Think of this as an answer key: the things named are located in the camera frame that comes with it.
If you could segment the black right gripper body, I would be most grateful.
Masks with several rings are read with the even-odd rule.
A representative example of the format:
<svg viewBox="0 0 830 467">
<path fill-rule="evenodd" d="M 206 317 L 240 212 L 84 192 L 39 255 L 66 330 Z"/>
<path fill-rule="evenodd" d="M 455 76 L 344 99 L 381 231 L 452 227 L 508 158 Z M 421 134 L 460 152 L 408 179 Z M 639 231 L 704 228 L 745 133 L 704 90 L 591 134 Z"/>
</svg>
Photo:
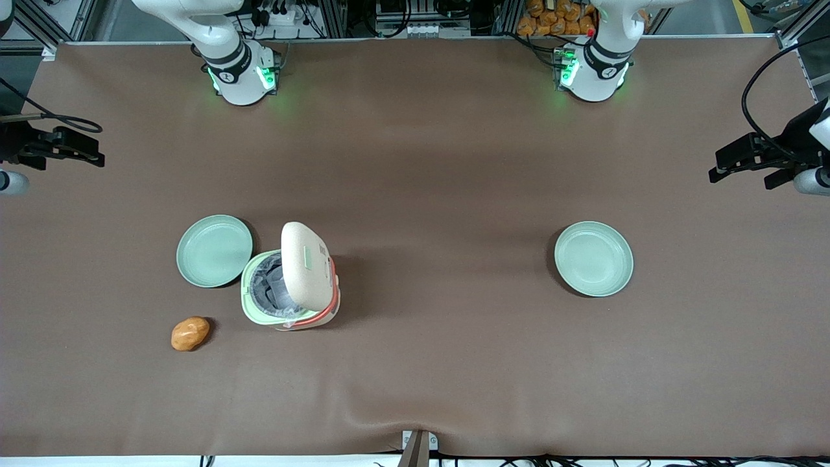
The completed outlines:
<svg viewBox="0 0 830 467">
<path fill-rule="evenodd" d="M 53 153 L 54 130 L 34 128 L 29 119 L 2 118 L 1 160 L 2 163 L 23 165 L 45 171 L 47 158 Z"/>
</svg>

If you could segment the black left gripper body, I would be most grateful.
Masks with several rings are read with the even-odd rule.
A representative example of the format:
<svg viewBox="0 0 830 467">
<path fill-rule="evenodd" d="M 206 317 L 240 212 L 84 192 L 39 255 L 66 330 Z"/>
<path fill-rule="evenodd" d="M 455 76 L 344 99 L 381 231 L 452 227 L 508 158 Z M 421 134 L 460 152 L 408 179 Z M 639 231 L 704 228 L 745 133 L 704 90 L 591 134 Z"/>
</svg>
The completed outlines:
<svg viewBox="0 0 830 467">
<path fill-rule="evenodd" d="M 828 166 L 828 100 L 822 99 L 795 115 L 777 137 L 791 152 L 781 171 L 799 173 Z"/>
</svg>

